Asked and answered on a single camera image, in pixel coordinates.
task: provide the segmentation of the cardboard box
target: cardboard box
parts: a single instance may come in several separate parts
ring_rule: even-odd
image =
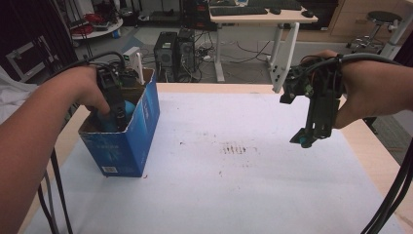
[[[155,72],[144,69],[145,86],[123,89],[125,100],[136,105],[131,121],[121,133],[102,133],[91,115],[79,129],[79,135],[104,176],[141,177],[160,109]]]

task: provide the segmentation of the stool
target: stool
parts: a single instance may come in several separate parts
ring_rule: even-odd
[[[355,48],[352,50],[352,53],[355,53],[359,47],[366,48],[371,47],[377,49],[377,54],[380,54],[384,47],[384,43],[375,39],[377,32],[379,31],[382,25],[388,27],[389,31],[397,28],[397,24],[401,21],[401,17],[390,13],[390,12],[369,12],[367,14],[367,19],[376,23],[373,30],[370,32],[368,36],[359,36],[356,39],[352,40],[351,42],[347,43],[346,48],[351,48],[353,43],[356,43]]]

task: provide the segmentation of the desk leg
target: desk leg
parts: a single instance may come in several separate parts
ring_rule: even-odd
[[[406,16],[406,18],[401,21],[395,33],[392,35],[390,40],[386,43],[386,46],[383,48],[382,53],[380,53],[380,56],[384,58],[388,58],[392,54],[395,46],[397,45],[398,40],[403,35],[404,31],[406,30],[407,26],[410,24],[412,20],[413,20],[413,13],[411,13],[409,16]]]
[[[283,23],[280,23],[276,28],[276,35],[274,37],[273,51],[271,52],[271,57],[269,59],[270,67],[276,62],[277,52],[279,51],[280,41],[282,39]]]
[[[291,66],[292,54],[294,53],[295,41],[297,40],[298,28],[300,23],[295,22],[291,24],[291,29],[289,29],[288,35],[282,45],[280,51],[277,53],[276,48],[273,48],[273,53],[270,57],[267,57],[267,60],[270,65],[270,76],[273,83],[273,91],[279,93],[282,89],[282,84],[285,80],[285,77],[288,73],[289,67]]]
[[[218,83],[225,82],[224,71],[222,70],[222,64],[221,64],[221,38],[220,38],[221,29],[222,29],[222,23],[219,23],[217,30],[216,30],[216,52],[215,52],[215,58],[214,58],[216,80],[218,81]]]

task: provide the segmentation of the white sleeve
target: white sleeve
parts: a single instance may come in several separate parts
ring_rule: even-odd
[[[37,85],[13,80],[0,66],[0,124],[9,118],[36,88]]]

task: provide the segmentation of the keyboard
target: keyboard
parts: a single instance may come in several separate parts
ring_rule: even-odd
[[[248,7],[301,11],[301,4],[295,0],[248,0],[247,5]]]
[[[214,17],[268,14],[263,7],[213,7],[209,11]]]

